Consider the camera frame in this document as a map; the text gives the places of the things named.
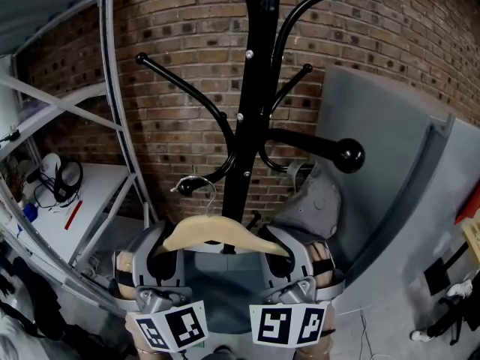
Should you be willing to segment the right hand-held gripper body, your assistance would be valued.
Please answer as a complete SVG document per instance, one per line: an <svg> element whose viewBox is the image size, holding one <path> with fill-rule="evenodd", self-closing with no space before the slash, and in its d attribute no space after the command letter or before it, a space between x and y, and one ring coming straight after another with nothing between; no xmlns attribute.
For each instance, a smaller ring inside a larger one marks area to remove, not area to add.
<svg viewBox="0 0 480 360"><path fill-rule="evenodd" d="M286 256L261 253L265 290L250 306L253 342L269 347L308 347L335 332L326 328L329 307L344 291L343 272L332 257L313 261L306 244L288 229L266 226L260 236Z"/></svg>

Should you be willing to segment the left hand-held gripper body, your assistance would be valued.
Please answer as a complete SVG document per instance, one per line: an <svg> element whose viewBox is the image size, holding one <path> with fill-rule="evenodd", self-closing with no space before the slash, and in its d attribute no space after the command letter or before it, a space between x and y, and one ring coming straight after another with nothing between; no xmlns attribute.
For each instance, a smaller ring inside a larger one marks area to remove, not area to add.
<svg viewBox="0 0 480 360"><path fill-rule="evenodd" d="M133 300L122 298L119 292L114 253L109 294L119 308L136 314L136 324L154 351L185 353L209 333L204 303L193 301L192 289L185 286L184 252L155 254L172 231L171 223L161 221L136 235L124 250L133 254Z"/></svg>

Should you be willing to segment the blue-grey garment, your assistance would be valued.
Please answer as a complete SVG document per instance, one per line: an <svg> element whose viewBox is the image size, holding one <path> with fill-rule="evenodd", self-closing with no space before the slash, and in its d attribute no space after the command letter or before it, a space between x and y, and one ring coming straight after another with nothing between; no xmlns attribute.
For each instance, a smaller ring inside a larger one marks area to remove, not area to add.
<svg viewBox="0 0 480 360"><path fill-rule="evenodd" d="M265 290L258 253L184 252L185 285L202 300L208 330L240 335L251 330L250 305L259 305Z"/></svg>

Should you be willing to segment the wooden clothes hanger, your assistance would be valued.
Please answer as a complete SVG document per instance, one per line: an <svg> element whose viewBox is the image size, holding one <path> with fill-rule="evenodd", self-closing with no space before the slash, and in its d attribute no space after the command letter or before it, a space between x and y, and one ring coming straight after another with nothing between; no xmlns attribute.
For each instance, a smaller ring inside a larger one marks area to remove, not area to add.
<svg viewBox="0 0 480 360"><path fill-rule="evenodd" d="M209 215L208 209L213 203L217 191L215 185L208 179L196 175L188 175L181 178L170 191L179 191L180 185L189 179L200 179L210 185L214 191L213 197L206 206L204 215L187 217L176 225L171 235L156 249L156 255L193 247L206 242L218 242L264 254L282 257L289 256L289 253L279 244L254 235L239 222L224 216Z"/></svg>

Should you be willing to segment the person's left forearm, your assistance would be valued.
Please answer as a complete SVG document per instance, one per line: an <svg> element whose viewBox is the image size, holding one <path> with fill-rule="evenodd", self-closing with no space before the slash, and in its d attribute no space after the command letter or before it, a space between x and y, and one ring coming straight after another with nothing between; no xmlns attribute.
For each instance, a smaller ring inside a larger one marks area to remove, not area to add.
<svg viewBox="0 0 480 360"><path fill-rule="evenodd" d="M143 337L139 326L134 317L134 312L128 312L125 316L125 328L133 338L134 346L139 356L139 360L173 360L172 356L166 352L154 351Z"/></svg>

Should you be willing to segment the person's right forearm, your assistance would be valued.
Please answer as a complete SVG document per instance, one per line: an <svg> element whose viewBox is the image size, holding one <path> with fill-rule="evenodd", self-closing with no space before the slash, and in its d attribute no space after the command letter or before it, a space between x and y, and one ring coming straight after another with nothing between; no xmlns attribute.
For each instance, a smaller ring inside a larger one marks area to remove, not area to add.
<svg viewBox="0 0 480 360"><path fill-rule="evenodd" d="M325 312L325 321L318 343L312 346L298 348L292 360L330 360L333 347L333 332L335 331L335 309L330 304Z"/></svg>

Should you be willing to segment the person's right hand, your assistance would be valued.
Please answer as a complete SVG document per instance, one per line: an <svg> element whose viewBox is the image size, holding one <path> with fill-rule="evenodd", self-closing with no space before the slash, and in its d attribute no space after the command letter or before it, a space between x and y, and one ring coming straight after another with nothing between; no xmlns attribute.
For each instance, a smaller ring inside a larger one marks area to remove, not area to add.
<svg viewBox="0 0 480 360"><path fill-rule="evenodd" d="M331 254L322 242L312 242L306 246L312 263L313 276L318 289L331 285L334 271Z"/></svg>

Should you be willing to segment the person's left hand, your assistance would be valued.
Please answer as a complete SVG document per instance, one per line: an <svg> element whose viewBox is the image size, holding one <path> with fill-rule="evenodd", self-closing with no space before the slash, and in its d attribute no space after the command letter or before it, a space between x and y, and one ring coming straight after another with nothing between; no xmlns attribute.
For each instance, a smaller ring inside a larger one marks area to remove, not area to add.
<svg viewBox="0 0 480 360"><path fill-rule="evenodd" d="M132 272L133 254L122 250L115 252L115 280L123 299L135 299L135 286Z"/></svg>

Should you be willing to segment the grey cap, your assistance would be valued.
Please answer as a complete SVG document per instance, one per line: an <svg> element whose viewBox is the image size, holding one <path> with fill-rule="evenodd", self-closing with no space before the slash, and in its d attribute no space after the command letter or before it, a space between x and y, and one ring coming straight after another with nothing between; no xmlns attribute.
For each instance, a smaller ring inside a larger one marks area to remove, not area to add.
<svg viewBox="0 0 480 360"><path fill-rule="evenodd" d="M294 194L276 211L271 223L287 229L304 244L324 242L337 231L341 194L329 171L318 161L298 186L297 175L306 166L306 162L295 160L287 167Z"/></svg>

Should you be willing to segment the red ruler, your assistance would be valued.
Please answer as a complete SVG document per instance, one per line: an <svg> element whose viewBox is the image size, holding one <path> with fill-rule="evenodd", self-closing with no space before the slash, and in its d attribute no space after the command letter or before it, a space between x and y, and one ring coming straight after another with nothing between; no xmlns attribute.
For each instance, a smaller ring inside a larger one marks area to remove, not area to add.
<svg viewBox="0 0 480 360"><path fill-rule="evenodd" d="M77 215L78 211L80 210L80 207L82 206L82 204L83 204L83 201L81 199L77 200L75 202L74 207L69 211L67 221L64 225L65 230L69 230L69 228L71 227L71 224L73 223L74 218L76 217L76 215Z"/></svg>

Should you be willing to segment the grey refrigerator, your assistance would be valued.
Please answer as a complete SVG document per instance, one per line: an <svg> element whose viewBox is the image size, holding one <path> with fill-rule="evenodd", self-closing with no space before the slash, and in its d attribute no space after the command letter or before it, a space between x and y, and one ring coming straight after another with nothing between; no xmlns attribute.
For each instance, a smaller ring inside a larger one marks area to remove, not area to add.
<svg viewBox="0 0 480 360"><path fill-rule="evenodd" d="M331 171L342 195L335 256L347 284L409 282L446 249L480 181L480 127L417 88L330 66L316 132L365 151L357 172Z"/></svg>

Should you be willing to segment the black headphones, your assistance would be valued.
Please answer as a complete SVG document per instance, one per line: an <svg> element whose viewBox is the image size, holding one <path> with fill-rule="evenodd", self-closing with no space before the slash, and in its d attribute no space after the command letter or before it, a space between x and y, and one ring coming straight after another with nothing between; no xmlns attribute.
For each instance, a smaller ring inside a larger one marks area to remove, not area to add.
<svg viewBox="0 0 480 360"><path fill-rule="evenodd" d="M84 170L82 164L74 158L59 157L50 165L43 165L35 173L40 184L34 189L33 197L40 209L67 208L80 198ZM53 196L53 204L43 204L37 197L37 190L44 187Z"/></svg>

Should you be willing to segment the wooden table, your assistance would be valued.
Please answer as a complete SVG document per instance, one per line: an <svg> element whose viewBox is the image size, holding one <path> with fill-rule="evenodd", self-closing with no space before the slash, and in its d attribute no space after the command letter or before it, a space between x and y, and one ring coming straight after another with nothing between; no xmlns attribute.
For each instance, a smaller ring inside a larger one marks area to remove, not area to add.
<svg viewBox="0 0 480 360"><path fill-rule="evenodd" d="M427 287L432 296L444 290L449 284L448 270L467 252L471 251L480 265L480 218L467 218L462 222L465 242L445 262L442 258L436 260L424 272Z"/></svg>

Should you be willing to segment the black coat rack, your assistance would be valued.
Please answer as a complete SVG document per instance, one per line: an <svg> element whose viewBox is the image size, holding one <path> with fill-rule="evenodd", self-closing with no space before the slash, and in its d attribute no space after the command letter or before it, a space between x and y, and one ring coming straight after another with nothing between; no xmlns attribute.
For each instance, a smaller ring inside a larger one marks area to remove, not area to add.
<svg viewBox="0 0 480 360"><path fill-rule="evenodd" d="M290 32L304 12L323 1L325 0L302 1L292 9L283 25L278 25L280 0L245 0L248 13L247 50L235 128L230 127L226 114L191 84L155 62L144 52L136 56L137 64L146 66L197 100L219 125L228 157L220 169L203 178L213 184L221 179L226 180L220 216L242 224L256 157L260 157L273 170L286 171L285 166L271 161L266 156L265 144L269 140L330 160L338 170L347 174L357 172L365 162L365 150L354 139L333 141L269 126L270 118L279 103L312 70L312 67L306 64L282 88L278 87L284 49ZM206 185L208 184L200 179L189 179L180 185L178 192L190 195Z"/></svg>

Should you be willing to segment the brown dried plant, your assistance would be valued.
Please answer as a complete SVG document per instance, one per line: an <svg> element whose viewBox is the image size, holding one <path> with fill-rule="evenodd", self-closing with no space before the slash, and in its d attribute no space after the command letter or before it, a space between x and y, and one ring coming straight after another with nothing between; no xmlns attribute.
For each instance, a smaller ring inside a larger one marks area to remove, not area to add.
<svg viewBox="0 0 480 360"><path fill-rule="evenodd" d="M0 173L17 203L23 200L23 188L29 167L29 160L18 160L14 156L7 157L5 162L0 164Z"/></svg>

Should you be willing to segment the white metal shelving rack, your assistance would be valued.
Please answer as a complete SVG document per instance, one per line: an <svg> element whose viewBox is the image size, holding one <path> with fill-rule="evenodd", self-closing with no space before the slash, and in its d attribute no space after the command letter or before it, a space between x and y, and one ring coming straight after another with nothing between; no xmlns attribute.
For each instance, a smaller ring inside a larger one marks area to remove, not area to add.
<svg viewBox="0 0 480 360"><path fill-rule="evenodd" d="M99 0L98 4L104 82L81 88L65 98L53 97L1 72L0 86L27 94L47 105L27 121L25 130L20 133L20 140L26 140L42 128L52 113L69 112L113 129L126 164L83 164L84 177L78 199L82 200L83 204L69 230L65 230L64 226L73 207L67 212L64 223L60 222L56 214L47 210L39 211L37 219L29 222L23 210L15 203L2 174L0 201L12 217L5 227L8 241L22 254L27 254L44 275L86 302L123 316L125 311L116 305L107 289L82 274L82 267L87 263L105 230L114 221L131 188L136 189L142 203L144 224L148 226L150 221L158 217L152 208L140 172L125 117L113 35L113 0Z"/></svg>

